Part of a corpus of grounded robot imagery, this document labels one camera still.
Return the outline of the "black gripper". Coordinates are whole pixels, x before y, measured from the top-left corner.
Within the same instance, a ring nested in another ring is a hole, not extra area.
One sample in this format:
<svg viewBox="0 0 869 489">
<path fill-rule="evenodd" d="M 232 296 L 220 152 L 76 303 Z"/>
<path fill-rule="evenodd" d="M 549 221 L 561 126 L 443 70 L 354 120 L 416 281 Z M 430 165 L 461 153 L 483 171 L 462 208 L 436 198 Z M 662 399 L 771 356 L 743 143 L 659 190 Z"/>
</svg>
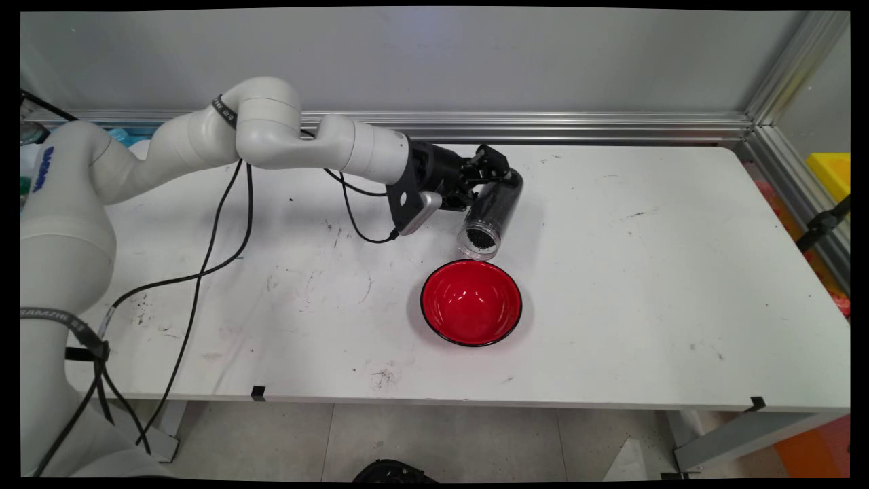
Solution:
<svg viewBox="0 0 869 489">
<path fill-rule="evenodd" d="M 416 192 L 440 196 L 439 208 L 445 211 L 463 213 L 478 197 L 473 185 L 500 182 L 511 175 L 508 158 L 489 145 L 480 145 L 466 158 L 432 143 L 412 141 L 410 156 Z"/>
</svg>

